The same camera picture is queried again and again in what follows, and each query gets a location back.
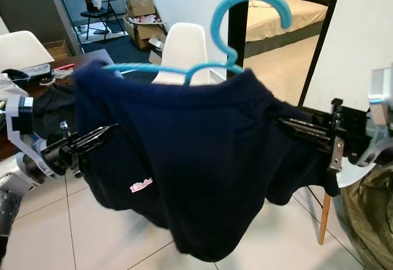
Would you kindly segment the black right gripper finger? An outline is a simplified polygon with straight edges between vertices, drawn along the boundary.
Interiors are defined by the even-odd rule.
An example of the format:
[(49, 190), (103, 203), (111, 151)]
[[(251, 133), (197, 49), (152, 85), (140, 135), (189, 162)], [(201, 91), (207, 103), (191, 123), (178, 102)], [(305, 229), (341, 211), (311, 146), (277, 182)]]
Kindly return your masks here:
[(312, 149), (319, 150), (322, 153), (332, 154), (332, 138), (326, 135), (311, 134), (311, 133), (286, 133), (287, 136), (306, 144)]
[(334, 136), (334, 132), (329, 128), (300, 119), (280, 117), (275, 121), (284, 132), (292, 136)]

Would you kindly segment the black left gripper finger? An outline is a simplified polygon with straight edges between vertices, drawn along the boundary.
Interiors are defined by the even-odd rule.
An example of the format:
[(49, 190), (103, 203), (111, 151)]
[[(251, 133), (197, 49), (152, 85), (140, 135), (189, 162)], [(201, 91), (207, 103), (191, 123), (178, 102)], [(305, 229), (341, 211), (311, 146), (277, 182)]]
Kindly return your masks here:
[(90, 131), (77, 140), (77, 149), (95, 149), (106, 144), (115, 134), (118, 125), (105, 125)]
[(109, 143), (109, 140), (84, 140), (77, 142), (77, 155), (79, 157), (85, 156), (92, 152), (92, 150), (100, 149)]

